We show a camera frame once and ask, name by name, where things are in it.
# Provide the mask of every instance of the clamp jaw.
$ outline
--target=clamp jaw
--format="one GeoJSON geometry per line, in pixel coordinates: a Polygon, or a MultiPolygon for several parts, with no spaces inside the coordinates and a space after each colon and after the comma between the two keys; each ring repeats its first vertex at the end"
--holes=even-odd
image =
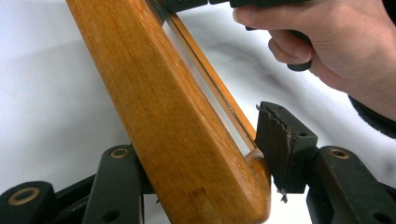
{"type": "Polygon", "coordinates": [[[282,201],[287,202],[287,193],[304,193],[308,185],[313,223],[396,222],[395,189],[378,183],[354,153],[318,149],[318,137],[282,106],[262,102],[258,109],[255,143],[282,201]]]}

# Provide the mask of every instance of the metal bolt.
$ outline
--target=metal bolt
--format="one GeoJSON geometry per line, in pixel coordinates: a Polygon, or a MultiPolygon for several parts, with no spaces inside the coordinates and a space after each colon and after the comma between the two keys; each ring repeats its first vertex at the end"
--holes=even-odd
{"type": "Polygon", "coordinates": [[[18,206],[24,203],[32,201],[40,193],[40,189],[37,187],[28,187],[20,189],[11,195],[8,199],[10,205],[18,206]]]}
{"type": "Polygon", "coordinates": [[[334,157],[338,159],[343,159],[343,160],[349,159],[349,154],[347,154],[344,150],[332,149],[330,152],[332,153],[332,155],[334,155],[334,157]]]}
{"type": "Polygon", "coordinates": [[[124,158],[129,154],[126,148],[117,148],[110,153],[110,156],[114,159],[124,158]]]}

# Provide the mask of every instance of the wood grain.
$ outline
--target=wood grain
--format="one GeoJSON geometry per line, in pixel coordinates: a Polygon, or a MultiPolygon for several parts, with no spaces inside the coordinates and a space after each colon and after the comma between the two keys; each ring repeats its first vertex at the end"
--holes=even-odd
{"type": "Polygon", "coordinates": [[[269,190],[141,0],[67,0],[172,223],[259,223],[269,190]]]}

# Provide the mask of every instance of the hand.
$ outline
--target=hand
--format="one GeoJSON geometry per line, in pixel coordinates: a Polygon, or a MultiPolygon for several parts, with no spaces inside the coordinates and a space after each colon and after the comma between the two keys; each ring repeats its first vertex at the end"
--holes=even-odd
{"type": "Polygon", "coordinates": [[[396,28],[380,0],[313,0],[240,7],[237,22],[269,30],[282,63],[306,63],[323,82],[396,120],[396,28]],[[312,47],[288,30],[308,35],[312,47]]]}

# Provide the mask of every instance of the white background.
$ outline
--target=white background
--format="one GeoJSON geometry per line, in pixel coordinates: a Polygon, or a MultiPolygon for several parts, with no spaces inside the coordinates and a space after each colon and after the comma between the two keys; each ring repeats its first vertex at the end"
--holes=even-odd
{"type": "MultiPolygon", "coordinates": [[[[283,105],[319,136],[319,147],[354,151],[379,181],[396,187],[396,142],[365,124],[344,93],[278,63],[269,35],[245,31],[227,4],[179,16],[254,127],[256,104],[283,105]]],[[[2,0],[0,192],[33,180],[58,191],[93,175],[106,149],[128,143],[65,1],[2,0]]],[[[275,191],[268,223],[310,222],[304,195],[283,204],[275,191]]],[[[149,200],[148,223],[166,223],[149,200]]]]}

